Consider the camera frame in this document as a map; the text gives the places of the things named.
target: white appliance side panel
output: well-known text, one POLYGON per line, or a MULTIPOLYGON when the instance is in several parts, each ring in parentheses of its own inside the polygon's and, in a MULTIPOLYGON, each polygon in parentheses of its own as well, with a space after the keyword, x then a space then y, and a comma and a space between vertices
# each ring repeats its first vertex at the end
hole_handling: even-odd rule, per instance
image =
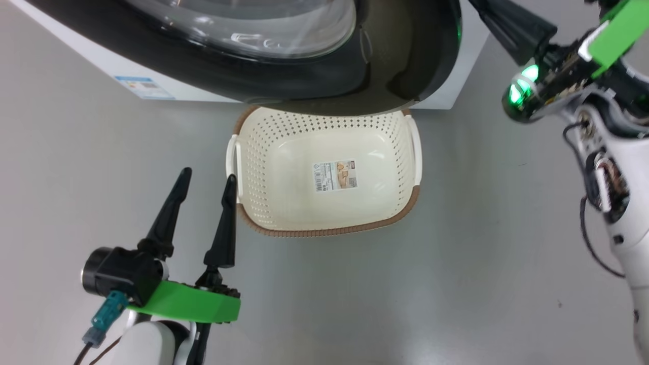
POLYGON ((165 76, 152 69, 137 64, 115 52, 96 44, 95 42, 81 36, 65 25, 54 20, 44 12, 38 10, 25 0, 11 0, 18 8, 27 13, 32 19, 52 32, 57 38, 65 42, 78 54, 88 59, 101 71, 107 73, 114 81, 116 77, 141 77, 148 78, 159 85, 164 91, 173 96, 176 100, 192 101, 220 101, 226 103, 238 103, 238 101, 220 95, 201 90, 194 86, 180 82, 171 77, 165 76))
MULTIPOLYGON (((25 0, 11 0, 11 2, 117 82, 119 81, 116 77, 148 78, 176 100, 239 103, 239 101, 172 79, 109 51, 67 28, 25 0)), ((458 60, 446 82, 433 95, 414 105, 413 108, 451 109, 487 40, 489 31, 478 17, 475 9, 468 0, 460 0, 460 5, 463 34, 458 60)))

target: black cable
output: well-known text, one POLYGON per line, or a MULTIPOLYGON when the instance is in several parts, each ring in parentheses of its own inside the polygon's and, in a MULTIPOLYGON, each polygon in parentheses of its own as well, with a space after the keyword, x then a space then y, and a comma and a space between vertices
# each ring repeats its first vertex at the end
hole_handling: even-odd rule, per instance
POLYGON ((88 353, 88 350, 90 350, 91 347, 92 347, 92 344, 90 342, 88 342, 83 347, 81 352, 79 353, 79 356, 77 356, 77 359, 75 360, 74 365, 81 365, 81 362, 83 361, 83 358, 86 357, 86 354, 88 353))
POLYGON ((568 132, 572 129, 575 129, 577 127, 586 127, 588 123, 586 122, 579 122, 579 123, 573 123, 570 124, 568 127, 565 127, 563 129, 563 140, 568 144, 572 152, 574 153, 575 158, 577 159, 577 165, 579 165, 579 171, 582 173, 582 179, 583 179, 583 187, 586 189, 586 197, 588 198, 588 202, 593 206, 593 208, 597 210, 601 210, 599 207, 599 204, 597 203, 597 197, 599 196, 599 192, 597 191, 597 187, 593 186, 588 179, 588 174, 586 173, 586 166, 582 161, 582 157, 579 154, 579 150, 577 149, 577 146, 572 143, 570 138, 568 138, 568 132))
POLYGON ((582 201, 579 204, 579 209, 580 209, 579 218, 581 220, 582 237, 583 237, 583 241, 586 243, 586 248, 588 248, 588 251, 591 252, 591 256, 593 256, 595 262, 597 262, 601 267, 603 267, 603 269, 605 269, 615 277, 624 279, 626 276, 623 273, 611 269, 610 266, 608 266, 606 263, 604 263, 604 261, 602 261, 602 259, 600 259, 600 257, 593 249, 593 245, 591 244, 590 239, 588 239, 588 232, 586 231, 586 200, 587 199, 588 199, 587 197, 583 197, 582 201))
POLYGON ((96 357, 95 360, 92 360, 88 365, 97 364, 101 360, 101 358, 104 357, 105 354, 107 354, 110 350, 113 349, 113 347, 115 347, 119 343, 120 340, 121 340, 121 336, 118 337, 117 340, 115 340, 112 344, 110 344, 110 346, 106 347, 106 349, 104 351, 102 351, 99 354, 99 356, 96 357))

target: white plastic basket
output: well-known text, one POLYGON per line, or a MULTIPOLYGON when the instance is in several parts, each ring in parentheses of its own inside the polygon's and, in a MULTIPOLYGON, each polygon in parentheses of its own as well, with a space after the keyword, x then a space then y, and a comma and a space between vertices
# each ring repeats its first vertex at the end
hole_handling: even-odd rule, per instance
POLYGON ((271 236, 395 223, 417 200, 421 168, 419 132, 407 110, 334 118, 253 107, 239 119, 226 157, 243 218, 271 236))

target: green bracket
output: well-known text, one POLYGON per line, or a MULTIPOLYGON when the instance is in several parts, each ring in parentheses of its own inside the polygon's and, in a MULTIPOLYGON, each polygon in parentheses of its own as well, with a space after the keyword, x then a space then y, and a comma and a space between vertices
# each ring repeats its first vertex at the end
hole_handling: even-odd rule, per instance
POLYGON ((601 76, 649 29, 649 0, 625 0, 603 19, 609 25, 588 48, 601 67, 593 78, 601 76))
POLYGON ((241 299, 163 281, 144 307, 130 310, 162 318, 196 323, 233 322, 239 318, 241 299))

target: basket handle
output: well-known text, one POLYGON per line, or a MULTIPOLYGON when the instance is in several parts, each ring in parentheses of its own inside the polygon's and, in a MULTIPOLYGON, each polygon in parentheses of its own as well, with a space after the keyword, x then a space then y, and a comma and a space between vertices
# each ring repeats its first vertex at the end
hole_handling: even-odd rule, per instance
POLYGON ((412 146, 415 150, 415 186, 421 184, 421 174, 423 171, 422 166, 422 153, 421 153, 421 138, 419 138, 419 130, 414 118, 410 114, 406 115, 408 126, 410 126, 410 136, 412 138, 412 146))
POLYGON ((243 196, 243 180, 241 176, 241 144, 237 141, 238 135, 233 134, 228 142, 228 149, 225 152, 225 175, 229 177, 234 175, 237 177, 237 204, 240 203, 240 198, 243 196))

